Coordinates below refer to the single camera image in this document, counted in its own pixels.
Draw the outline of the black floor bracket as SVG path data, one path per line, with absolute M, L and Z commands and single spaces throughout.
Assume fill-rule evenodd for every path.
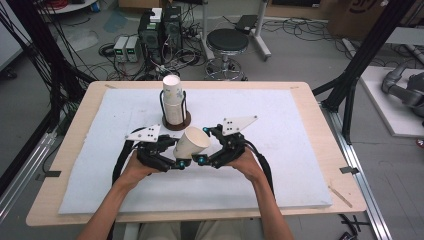
M 345 231 L 338 240 L 358 240 L 358 234 L 361 232 L 362 226 L 367 226 L 368 222 L 359 221 L 356 216 L 350 220 L 345 214 L 339 214 L 341 223 L 348 227 L 348 231 Z

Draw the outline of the person's right hand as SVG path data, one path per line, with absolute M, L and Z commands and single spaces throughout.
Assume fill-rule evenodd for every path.
M 228 166 L 240 171 L 251 183 L 266 181 L 263 170 L 258 165 L 252 151 L 248 148 L 245 149 L 240 157 L 228 163 Z

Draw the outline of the white paper cup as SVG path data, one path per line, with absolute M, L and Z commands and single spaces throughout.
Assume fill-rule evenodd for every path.
M 193 154 L 198 154 L 210 146 L 209 136 L 196 127 L 187 127 L 178 140 L 173 155 L 177 159 L 190 159 Z

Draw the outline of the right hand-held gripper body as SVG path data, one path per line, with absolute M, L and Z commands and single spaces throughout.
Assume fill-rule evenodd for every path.
M 226 117 L 223 119 L 221 125 L 223 126 L 224 140 L 219 142 L 222 149 L 219 150 L 219 160 L 222 166 L 238 158 L 245 148 L 245 137 L 241 131 L 251 125 L 258 119 L 256 115 L 245 117 Z

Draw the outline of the white foam mat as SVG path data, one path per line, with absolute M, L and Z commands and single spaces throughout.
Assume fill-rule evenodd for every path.
M 85 137 L 59 208 L 62 214 L 93 213 L 111 187 L 125 138 L 162 119 L 157 89 L 109 89 Z M 190 89 L 192 125 L 212 127 L 225 118 L 256 116 L 243 129 L 268 161 L 281 208 L 328 207 L 332 199 L 291 90 Z M 124 213 L 254 209 L 250 182 L 223 166 L 191 164 L 142 180 L 121 206 Z

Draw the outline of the stack of paper cups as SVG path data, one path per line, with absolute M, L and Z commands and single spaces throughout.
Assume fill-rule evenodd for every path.
M 167 75 L 162 82 L 166 120 L 171 125 L 179 125 L 183 122 L 183 88 L 180 77 Z

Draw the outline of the white metal stand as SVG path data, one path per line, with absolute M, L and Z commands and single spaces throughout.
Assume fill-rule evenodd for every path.
M 265 12 L 269 0 L 260 0 L 257 25 L 250 30 L 250 35 L 263 56 L 263 60 L 267 61 L 271 57 L 271 52 L 261 37 L 262 25 L 264 23 Z M 208 0 L 201 0 L 202 3 L 202 31 L 200 32 L 202 50 L 207 60 L 214 59 L 214 53 L 207 47 L 206 40 L 208 34 Z

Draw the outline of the black round stool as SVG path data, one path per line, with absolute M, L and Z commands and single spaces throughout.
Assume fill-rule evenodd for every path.
M 213 80 L 240 80 L 247 81 L 241 65 L 232 59 L 247 50 L 248 37 L 236 29 L 216 29 L 206 38 L 206 46 L 214 54 L 214 58 L 207 61 L 206 76 Z

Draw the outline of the black computer tower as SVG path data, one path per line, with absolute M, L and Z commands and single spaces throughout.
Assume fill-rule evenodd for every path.
M 152 10 L 147 10 L 142 14 L 138 35 L 144 56 L 157 64 L 162 64 L 163 24 L 153 21 L 152 17 L 154 16 L 155 13 Z
M 170 6 L 164 9 L 163 23 L 168 46 L 175 51 L 182 48 L 181 7 Z

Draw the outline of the white platform board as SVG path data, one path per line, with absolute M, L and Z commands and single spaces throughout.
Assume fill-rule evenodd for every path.
M 415 115 L 400 99 L 381 90 L 383 78 L 390 71 L 390 67 L 369 66 L 361 76 L 361 83 L 392 136 L 424 138 L 424 119 Z

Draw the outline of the white wheeled panel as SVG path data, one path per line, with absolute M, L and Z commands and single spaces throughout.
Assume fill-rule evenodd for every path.
M 17 77 L 12 62 L 23 52 L 22 44 L 31 39 L 6 0 L 0 0 L 0 76 Z

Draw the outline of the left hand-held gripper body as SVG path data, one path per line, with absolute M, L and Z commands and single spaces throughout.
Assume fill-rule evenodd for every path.
M 160 128 L 160 124 L 154 124 L 149 127 L 136 129 L 125 137 L 126 140 L 137 143 L 137 158 L 145 166 L 160 166 L 157 158 L 157 142 Z

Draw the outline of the person's left hand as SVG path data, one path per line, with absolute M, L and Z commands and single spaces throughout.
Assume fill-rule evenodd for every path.
M 130 191 L 135 188 L 141 180 L 152 173 L 158 173 L 158 170 L 143 165 L 137 159 L 137 152 L 133 150 L 124 171 L 115 184 L 124 190 Z

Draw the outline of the grey power supply unit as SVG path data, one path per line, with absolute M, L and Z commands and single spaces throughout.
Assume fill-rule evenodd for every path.
M 128 38 L 126 36 L 121 36 L 118 38 L 114 45 L 115 58 L 118 62 L 126 62 L 128 60 L 126 55 L 126 43 Z
M 140 44 L 137 36 L 130 36 L 126 44 L 127 57 L 130 62 L 137 62 L 140 56 Z

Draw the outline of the brown cardboard box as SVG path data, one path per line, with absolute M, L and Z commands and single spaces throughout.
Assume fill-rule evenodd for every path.
M 331 11 L 327 29 L 331 36 L 365 40 L 370 34 L 387 29 L 395 15 L 380 19 L 392 0 L 338 0 Z

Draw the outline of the black wire cup holder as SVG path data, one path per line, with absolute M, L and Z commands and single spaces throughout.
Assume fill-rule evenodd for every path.
M 162 110 L 162 124 L 171 131 L 181 131 L 191 123 L 191 114 L 187 109 L 186 92 L 183 92 L 183 99 L 178 104 L 165 102 L 164 91 L 160 92 L 160 106 Z

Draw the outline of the thin wooden stick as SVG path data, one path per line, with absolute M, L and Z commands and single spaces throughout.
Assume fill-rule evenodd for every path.
M 353 205 L 351 202 L 348 201 L 347 198 L 345 198 L 339 191 L 337 191 L 332 186 L 328 186 L 329 190 L 333 192 L 341 201 L 343 201 L 349 208 L 352 208 Z

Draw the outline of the flat black device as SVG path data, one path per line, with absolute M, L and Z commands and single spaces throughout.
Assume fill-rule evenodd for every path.
M 256 21 L 256 15 L 242 15 L 236 23 L 235 29 L 244 34 L 249 34 L 250 31 L 255 27 Z

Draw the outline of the white round table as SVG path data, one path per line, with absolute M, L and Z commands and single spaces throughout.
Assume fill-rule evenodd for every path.
M 68 4 L 63 7 L 53 7 L 52 5 L 44 4 L 39 12 L 45 12 L 47 14 L 63 14 L 85 9 L 87 7 L 91 8 L 92 5 L 95 5 L 94 11 L 98 11 L 100 9 L 98 0 L 83 0 L 82 3 L 73 3 L 71 0 L 67 1 Z

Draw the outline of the light wooden table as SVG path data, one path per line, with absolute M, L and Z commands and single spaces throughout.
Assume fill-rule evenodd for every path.
M 345 159 L 333 137 L 333 134 L 316 102 L 310 87 L 304 82 L 220 82 L 220 81 L 185 81 L 183 89 L 252 89 L 252 90 L 291 90 L 295 104 L 311 142 L 321 173 L 328 186 L 339 191 L 353 207 L 349 208 L 329 190 L 332 203 L 328 207 L 281 208 L 287 215 L 362 212 L 366 204 L 353 176 L 342 174 Z M 54 159 L 53 171 L 62 171 L 60 177 L 46 178 L 34 200 L 26 222 L 30 226 L 54 226 L 84 224 L 92 213 L 62 214 L 59 208 L 64 199 L 74 163 L 82 150 L 85 137 L 99 110 L 103 96 L 109 89 L 157 89 L 161 92 L 159 81 L 99 81 L 89 85 L 88 90 L 77 110 L 75 118 Z M 248 218 L 258 216 L 258 206 L 254 209 L 235 210 L 198 210 L 177 212 L 135 212 L 118 216 L 121 222 L 157 222 L 179 220 L 206 220 Z

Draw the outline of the black metal frame post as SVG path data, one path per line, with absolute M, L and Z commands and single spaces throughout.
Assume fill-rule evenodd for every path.
M 345 70 L 337 78 L 312 91 L 317 96 L 330 90 L 322 105 L 332 113 L 337 112 L 341 103 L 345 102 L 341 134 L 349 145 L 352 144 L 351 124 L 357 83 L 414 2 L 415 0 L 389 0 Z
M 60 50 L 45 18 L 49 8 L 46 0 L 5 0 L 16 20 L 12 20 L 0 3 L 0 22 L 17 41 L 49 91 L 50 110 L 32 133 L 24 147 L 0 176 L 0 196 L 10 189 L 12 181 L 23 168 L 30 152 L 45 132 L 59 124 L 64 106 L 82 101 L 88 85 L 95 78 L 71 64 Z

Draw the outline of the aluminium floor rail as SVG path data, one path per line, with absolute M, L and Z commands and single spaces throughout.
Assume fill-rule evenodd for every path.
M 362 196 L 366 203 L 366 215 L 370 222 L 374 236 L 377 240 L 393 240 L 384 217 L 380 211 L 376 198 L 373 195 L 371 187 L 367 181 L 365 172 L 361 166 L 360 160 L 354 150 L 354 147 L 348 143 L 342 135 L 342 120 L 338 113 L 330 112 L 321 108 L 330 129 L 333 131 L 335 139 L 343 153 L 347 165 L 352 168 L 352 176 L 356 181 Z
M 0 224 L 6 219 L 31 178 L 46 159 L 56 139 L 56 133 L 45 133 L 33 147 L 27 148 L 29 154 L 24 156 L 23 165 L 12 178 L 5 192 L 0 196 Z

